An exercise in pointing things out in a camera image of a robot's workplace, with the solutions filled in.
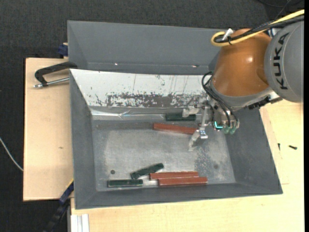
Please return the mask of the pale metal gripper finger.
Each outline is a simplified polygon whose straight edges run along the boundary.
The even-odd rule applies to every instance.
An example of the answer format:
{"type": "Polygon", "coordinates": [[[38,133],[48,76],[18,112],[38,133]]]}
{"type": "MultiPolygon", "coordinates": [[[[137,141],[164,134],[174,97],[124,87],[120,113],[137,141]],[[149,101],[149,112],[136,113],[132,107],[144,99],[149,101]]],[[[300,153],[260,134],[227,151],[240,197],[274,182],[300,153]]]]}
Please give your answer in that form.
{"type": "Polygon", "coordinates": [[[191,115],[196,115],[199,112],[201,112],[201,110],[204,109],[204,105],[189,105],[186,108],[183,108],[182,110],[182,117],[189,117],[191,115]]]}
{"type": "Polygon", "coordinates": [[[188,143],[188,151],[193,151],[197,146],[201,146],[205,140],[208,139],[205,128],[201,130],[196,130],[190,137],[188,143]]]}

